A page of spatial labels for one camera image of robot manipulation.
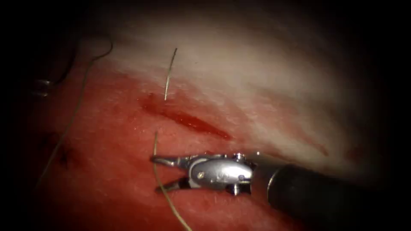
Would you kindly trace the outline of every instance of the suture needle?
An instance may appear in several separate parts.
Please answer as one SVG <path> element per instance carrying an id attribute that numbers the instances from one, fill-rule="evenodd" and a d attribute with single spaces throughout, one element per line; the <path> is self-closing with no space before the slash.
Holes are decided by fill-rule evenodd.
<path id="1" fill-rule="evenodd" d="M 167 90 L 168 90 L 168 85 L 170 84 L 170 72 L 171 72 L 171 67 L 173 66 L 173 61 L 174 61 L 174 57 L 176 56 L 176 53 L 177 53 L 177 48 L 174 49 L 174 54 L 173 54 L 173 57 L 171 58 L 170 67 L 168 68 L 167 79 L 166 79 L 166 91 L 164 93 L 164 100 L 167 100 Z"/>

